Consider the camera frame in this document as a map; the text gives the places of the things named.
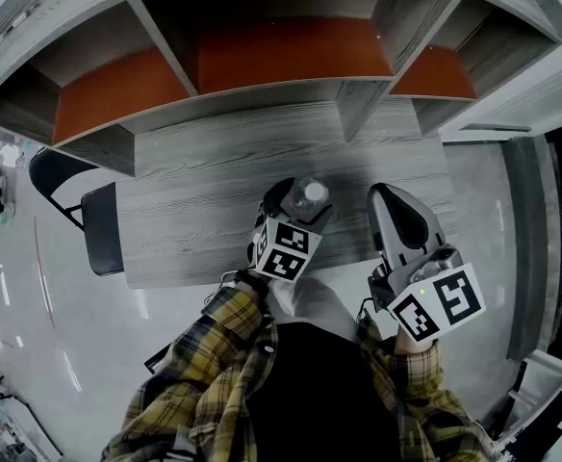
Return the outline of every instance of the black t-shirt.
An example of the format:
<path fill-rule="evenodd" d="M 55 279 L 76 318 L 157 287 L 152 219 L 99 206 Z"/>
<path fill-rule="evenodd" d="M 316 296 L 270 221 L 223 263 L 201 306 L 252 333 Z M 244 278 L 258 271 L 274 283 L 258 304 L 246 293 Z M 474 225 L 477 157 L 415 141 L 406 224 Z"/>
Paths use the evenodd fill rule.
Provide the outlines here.
<path fill-rule="evenodd" d="M 258 460 L 399 460 L 396 421 L 358 345 L 310 323 L 278 331 L 272 371 L 246 403 Z"/>

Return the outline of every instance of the plastic water bottle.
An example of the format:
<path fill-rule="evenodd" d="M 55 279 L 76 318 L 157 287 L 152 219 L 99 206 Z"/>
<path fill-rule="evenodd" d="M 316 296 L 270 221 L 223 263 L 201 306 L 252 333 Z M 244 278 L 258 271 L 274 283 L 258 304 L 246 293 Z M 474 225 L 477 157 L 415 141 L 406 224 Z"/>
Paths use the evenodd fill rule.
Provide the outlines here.
<path fill-rule="evenodd" d="M 309 222 L 328 204 L 328 188 L 311 176 L 298 178 L 292 187 L 291 204 L 293 216 Z"/>

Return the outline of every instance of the orange shelf panel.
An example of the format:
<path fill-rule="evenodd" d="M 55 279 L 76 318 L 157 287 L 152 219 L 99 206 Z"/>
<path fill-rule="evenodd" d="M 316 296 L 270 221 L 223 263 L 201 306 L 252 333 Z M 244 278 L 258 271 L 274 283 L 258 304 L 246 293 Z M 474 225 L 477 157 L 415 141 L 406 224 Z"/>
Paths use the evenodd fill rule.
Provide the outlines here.
<path fill-rule="evenodd" d="M 391 94 L 477 99 L 459 54 L 435 46 L 420 54 Z"/>
<path fill-rule="evenodd" d="M 157 48 L 97 68 L 65 86 L 53 144 L 124 116 L 188 98 Z"/>
<path fill-rule="evenodd" d="M 197 39 L 201 94 L 326 77 L 393 75 L 366 19 L 282 18 Z"/>

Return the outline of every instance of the black office chair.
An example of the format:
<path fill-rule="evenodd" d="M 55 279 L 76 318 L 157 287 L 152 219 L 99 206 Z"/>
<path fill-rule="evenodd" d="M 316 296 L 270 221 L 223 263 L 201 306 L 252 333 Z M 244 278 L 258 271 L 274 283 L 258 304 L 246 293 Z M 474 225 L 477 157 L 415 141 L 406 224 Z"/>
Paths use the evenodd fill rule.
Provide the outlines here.
<path fill-rule="evenodd" d="M 116 184 L 86 193 L 79 205 L 64 208 L 52 195 L 64 182 L 78 173 L 96 166 L 65 156 L 50 149 L 41 149 L 29 164 L 31 182 L 41 195 L 85 234 L 92 271 L 97 275 L 123 272 L 123 257 L 118 236 Z M 72 213 L 82 211 L 82 223 Z"/>

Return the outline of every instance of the bottle cap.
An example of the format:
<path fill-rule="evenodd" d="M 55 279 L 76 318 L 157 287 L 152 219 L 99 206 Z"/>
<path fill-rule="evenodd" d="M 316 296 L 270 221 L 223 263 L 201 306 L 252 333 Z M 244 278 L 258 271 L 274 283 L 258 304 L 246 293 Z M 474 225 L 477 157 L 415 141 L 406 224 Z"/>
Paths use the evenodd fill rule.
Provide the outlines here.
<path fill-rule="evenodd" d="M 309 183 L 304 189 L 304 195 L 312 202 L 323 200 L 328 193 L 328 189 L 322 183 Z"/>

